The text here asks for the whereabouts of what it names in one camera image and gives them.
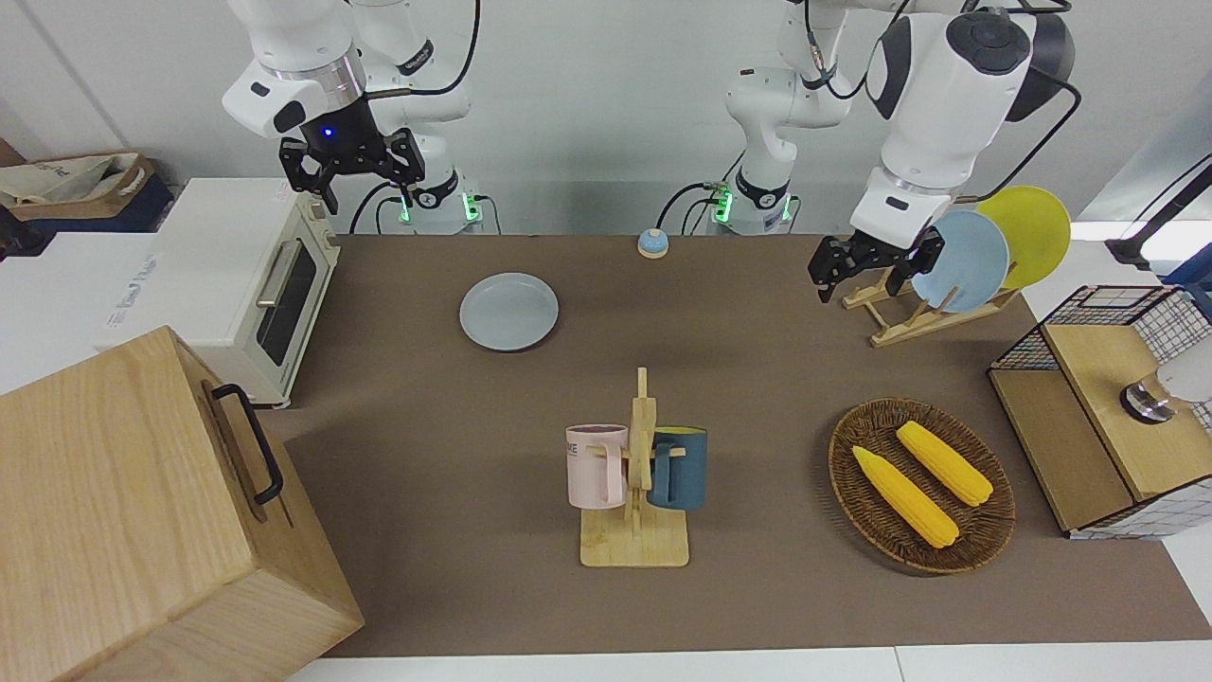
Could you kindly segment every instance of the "wooden mug holder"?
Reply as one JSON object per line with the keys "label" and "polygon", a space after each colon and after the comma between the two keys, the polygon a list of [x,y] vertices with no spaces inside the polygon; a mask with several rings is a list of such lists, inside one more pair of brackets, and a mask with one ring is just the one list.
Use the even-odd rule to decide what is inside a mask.
{"label": "wooden mug holder", "polygon": [[[690,563],[686,512],[648,504],[652,489],[652,439],[657,431],[657,400],[648,396],[648,371],[639,368],[639,390],[631,400],[627,502],[610,510],[581,510],[581,563],[590,568],[678,568]],[[605,457],[604,448],[590,448]],[[674,448],[670,457],[685,457]]]}
{"label": "wooden mug holder", "polygon": [[919,336],[925,336],[932,333],[941,328],[947,328],[949,326],[955,326],[957,323],[964,323],[966,321],[972,321],[974,319],[981,319],[987,315],[1001,311],[1011,300],[1014,299],[1019,293],[1019,288],[1002,288],[989,302],[984,303],[979,308],[974,308],[962,313],[948,313],[942,308],[945,308],[951,298],[959,293],[959,287],[951,288],[947,297],[938,306],[931,305],[927,300],[921,300],[913,314],[910,314],[904,321],[898,323],[888,323],[888,321],[880,314],[880,310],[875,308],[875,303],[880,300],[887,300],[896,296],[902,296],[913,291],[913,286],[908,282],[901,286],[896,296],[888,293],[886,283],[888,276],[892,274],[892,268],[884,270],[884,276],[880,281],[873,286],[863,286],[856,288],[853,293],[846,296],[841,299],[842,305],[850,310],[853,308],[863,306],[867,311],[871,314],[875,322],[880,325],[880,329],[871,334],[868,339],[873,348],[882,349],[884,346],[891,346],[892,344],[898,344],[901,340],[908,340],[909,338],[916,338]]}

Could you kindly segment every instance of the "mug handle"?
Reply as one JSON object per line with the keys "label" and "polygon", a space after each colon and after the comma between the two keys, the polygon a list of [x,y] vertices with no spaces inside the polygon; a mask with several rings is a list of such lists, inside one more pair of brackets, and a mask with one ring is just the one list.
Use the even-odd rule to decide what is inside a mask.
{"label": "mug handle", "polygon": [[606,443],[606,504],[622,505],[623,451],[614,443]]}
{"label": "mug handle", "polygon": [[656,472],[652,476],[652,499],[658,505],[673,503],[673,480],[670,477],[669,454],[673,446],[669,443],[657,443],[657,457],[653,460]]}

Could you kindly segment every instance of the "brown table mat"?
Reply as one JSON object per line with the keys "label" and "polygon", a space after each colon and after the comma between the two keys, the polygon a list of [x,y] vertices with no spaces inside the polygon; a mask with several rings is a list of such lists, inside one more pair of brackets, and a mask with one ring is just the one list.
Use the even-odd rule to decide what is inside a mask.
{"label": "brown table mat", "polygon": [[[814,246],[674,239],[653,262],[619,236],[347,240],[295,406],[263,418],[366,615],[331,655],[1212,636],[1161,544],[1060,537],[984,374],[1030,327],[1022,302],[871,350],[865,311],[817,299]],[[458,306],[507,270],[547,280],[560,320],[499,355],[463,336]],[[638,366],[661,424],[709,430],[708,504],[688,515],[687,568],[582,568],[564,428],[625,424]],[[839,511],[829,435],[885,396],[951,413],[1000,455],[1018,526],[990,566],[904,575]]]}

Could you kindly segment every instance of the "wicker basket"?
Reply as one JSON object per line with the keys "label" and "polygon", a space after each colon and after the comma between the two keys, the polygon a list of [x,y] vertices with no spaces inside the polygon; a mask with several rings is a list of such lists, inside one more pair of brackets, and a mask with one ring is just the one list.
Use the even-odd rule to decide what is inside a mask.
{"label": "wicker basket", "polygon": [[[896,430],[909,420],[955,448],[993,483],[989,502],[976,509],[965,505],[901,445]],[[959,540],[942,550],[922,540],[863,475],[851,452],[853,446],[884,457],[930,495],[960,527]],[[885,555],[925,573],[981,568],[1006,548],[1014,529],[1014,495],[996,455],[957,419],[916,401],[882,399],[847,413],[829,441],[829,477],[842,511],[858,532]]]}

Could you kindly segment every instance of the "corn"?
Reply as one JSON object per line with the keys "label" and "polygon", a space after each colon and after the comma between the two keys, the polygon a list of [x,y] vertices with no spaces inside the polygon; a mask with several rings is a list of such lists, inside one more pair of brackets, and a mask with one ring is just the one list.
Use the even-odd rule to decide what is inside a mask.
{"label": "corn", "polygon": [[960,537],[960,527],[914,486],[913,481],[905,478],[901,470],[867,448],[854,446],[853,453],[858,466],[879,491],[880,497],[901,515],[901,518],[909,522],[931,548],[942,550],[955,543]]}
{"label": "corn", "polygon": [[965,505],[976,508],[989,500],[993,483],[925,426],[908,422],[897,430],[897,439]]}

